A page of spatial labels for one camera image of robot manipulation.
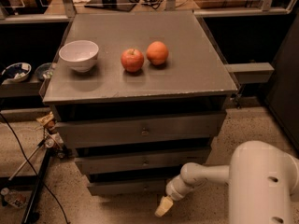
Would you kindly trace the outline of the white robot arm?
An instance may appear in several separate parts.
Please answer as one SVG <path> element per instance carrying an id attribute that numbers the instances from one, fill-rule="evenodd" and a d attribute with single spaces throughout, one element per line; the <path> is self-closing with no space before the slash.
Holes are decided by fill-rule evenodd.
<path id="1" fill-rule="evenodd" d="M 204 166 L 189 162 L 165 187 L 155 215 L 166 214 L 204 182 L 229 188 L 230 224 L 294 224 L 292 203 L 299 194 L 299 160 L 261 141 L 236 148 L 228 165 Z"/>

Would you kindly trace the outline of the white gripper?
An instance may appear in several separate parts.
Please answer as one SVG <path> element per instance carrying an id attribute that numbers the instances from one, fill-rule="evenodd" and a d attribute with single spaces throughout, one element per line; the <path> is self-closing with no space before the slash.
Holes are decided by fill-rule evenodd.
<path id="1" fill-rule="evenodd" d="M 172 178 L 166 185 L 165 192 L 156 211 L 156 217 L 164 216 L 173 206 L 173 201 L 182 200 L 187 194 L 192 192 L 192 186 L 187 184 L 180 175 Z"/>

